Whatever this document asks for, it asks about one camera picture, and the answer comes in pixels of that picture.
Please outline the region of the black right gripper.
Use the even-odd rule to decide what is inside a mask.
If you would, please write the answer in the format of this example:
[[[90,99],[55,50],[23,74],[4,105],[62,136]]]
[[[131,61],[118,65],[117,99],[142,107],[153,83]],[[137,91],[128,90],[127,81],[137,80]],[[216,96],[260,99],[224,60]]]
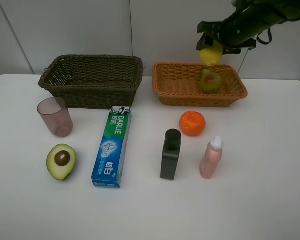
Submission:
[[[268,7],[248,7],[238,10],[223,21],[202,21],[197,33],[202,37],[196,50],[212,48],[214,41],[223,46],[223,55],[239,55],[243,48],[254,49],[254,37],[273,25],[273,12]]]

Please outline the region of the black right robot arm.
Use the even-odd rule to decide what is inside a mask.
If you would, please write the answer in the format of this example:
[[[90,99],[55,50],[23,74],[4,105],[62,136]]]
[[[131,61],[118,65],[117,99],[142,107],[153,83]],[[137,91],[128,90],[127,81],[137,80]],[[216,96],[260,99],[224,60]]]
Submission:
[[[234,6],[235,12],[225,20],[197,25],[197,32],[203,34],[197,51],[217,42],[223,55],[238,55],[241,49],[255,49],[257,42],[270,44],[271,27],[300,21],[300,0],[236,0]]]

